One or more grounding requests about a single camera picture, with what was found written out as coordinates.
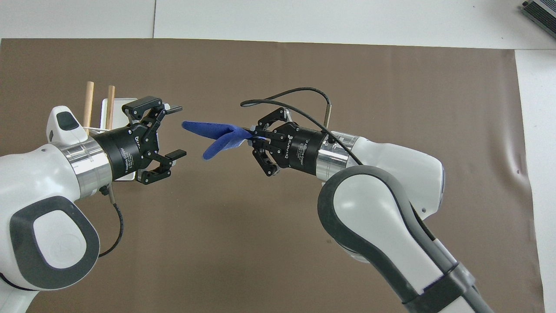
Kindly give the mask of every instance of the brown paper sheet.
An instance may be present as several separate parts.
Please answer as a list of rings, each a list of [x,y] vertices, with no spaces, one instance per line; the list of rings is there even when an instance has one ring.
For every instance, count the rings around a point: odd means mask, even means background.
[[[250,126],[274,107],[240,101],[299,86],[329,94],[330,129],[440,159],[444,201],[427,225],[496,312],[544,311],[513,51],[6,39],[0,57],[1,155],[44,144],[55,105],[83,116],[88,80],[93,126],[108,85],[116,97],[153,95],[184,108],[164,119],[160,142],[163,153],[188,156],[163,181],[116,183],[121,244],[81,282],[41,292],[29,312],[404,312],[381,276],[323,230],[320,181],[294,170],[267,178],[246,144],[205,162],[211,140],[180,128],[182,120]],[[283,100],[324,116],[318,95]],[[108,199],[77,205],[108,248],[118,231]]]

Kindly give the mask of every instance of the blue towel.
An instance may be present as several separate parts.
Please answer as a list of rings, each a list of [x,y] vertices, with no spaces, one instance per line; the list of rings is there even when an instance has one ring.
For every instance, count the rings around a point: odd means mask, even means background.
[[[205,160],[211,159],[222,150],[238,147],[245,139],[252,137],[247,130],[232,124],[184,121],[181,126],[197,135],[216,139],[203,153]]]

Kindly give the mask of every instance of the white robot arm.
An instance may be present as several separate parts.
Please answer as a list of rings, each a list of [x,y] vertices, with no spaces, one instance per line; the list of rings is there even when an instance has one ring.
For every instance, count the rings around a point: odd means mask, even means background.
[[[281,104],[268,99],[244,103]],[[285,123],[270,130],[276,121]],[[249,132],[267,176],[294,168],[326,182],[317,205],[325,230],[354,259],[373,264],[409,312],[493,312],[473,276],[423,223],[442,200],[440,161],[402,146],[304,128],[285,107]]]
[[[143,184],[166,178],[185,155],[159,155],[156,133],[181,107],[145,97],[123,109],[128,126],[88,136],[67,107],[57,106],[48,144],[0,157],[0,313],[25,312],[39,291],[73,285],[95,265],[98,235],[75,201],[128,173],[138,172]],[[145,171],[153,160],[161,165]]]

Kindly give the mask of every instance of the white floor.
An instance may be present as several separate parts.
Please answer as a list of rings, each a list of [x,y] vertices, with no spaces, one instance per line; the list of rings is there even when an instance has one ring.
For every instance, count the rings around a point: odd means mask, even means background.
[[[516,50],[547,313],[556,313],[556,40],[507,0],[2,0],[0,38],[205,38]]]

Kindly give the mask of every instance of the wooden stick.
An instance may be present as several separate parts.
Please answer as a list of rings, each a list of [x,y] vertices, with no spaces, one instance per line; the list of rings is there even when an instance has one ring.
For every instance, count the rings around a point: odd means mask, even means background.
[[[112,129],[112,118],[114,117],[114,96],[116,87],[108,86],[108,103],[106,107],[106,129]]]
[[[91,112],[93,110],[93,89],[95,83],[92,81],[87,82],[85,91],[85,112],[83,113],[83,127],[91,127]],[[85,133],[89,134],[89,130],[85,128]]]

